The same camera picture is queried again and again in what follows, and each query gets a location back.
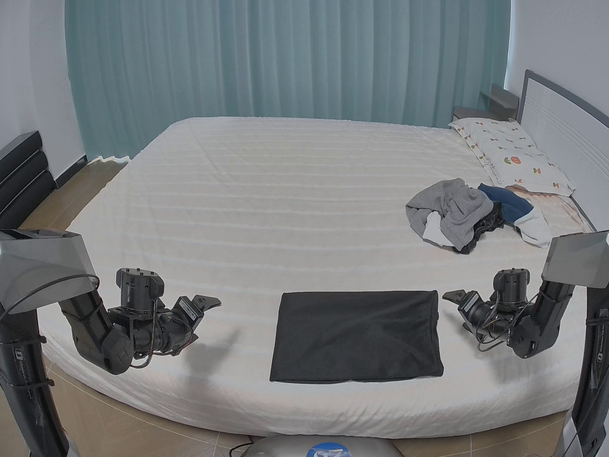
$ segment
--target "curtain fold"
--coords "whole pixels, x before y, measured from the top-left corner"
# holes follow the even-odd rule
[[[445,127],[503,83],[510,0],[66,0],[88,157],[192,116]]]

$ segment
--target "curtain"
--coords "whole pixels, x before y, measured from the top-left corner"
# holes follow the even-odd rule
[[[88,157],[192,116],[445,127],[503,84],[510,0],[66,0]]]

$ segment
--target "gray sweater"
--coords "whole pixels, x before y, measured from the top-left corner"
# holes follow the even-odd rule
[[[422,237],[427,217],[439,212],[440,230],[457,250],[474,238],[474,225],[493,209],[493,202],[482,191],[470,188],[461,178],[440,181],[415,194],[406,204],[410,227]]]

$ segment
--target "pillow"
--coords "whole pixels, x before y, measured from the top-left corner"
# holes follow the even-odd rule
[[[449,124],[472,148],[497,187],[571,196],[575,189],[558,165],[539,149],[518,122],[463,118]]]

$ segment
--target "blue sticker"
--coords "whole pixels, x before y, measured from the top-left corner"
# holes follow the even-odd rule
[[[324,442],[310,449],[306,457],[351,457],[351,452],[340,444]]]

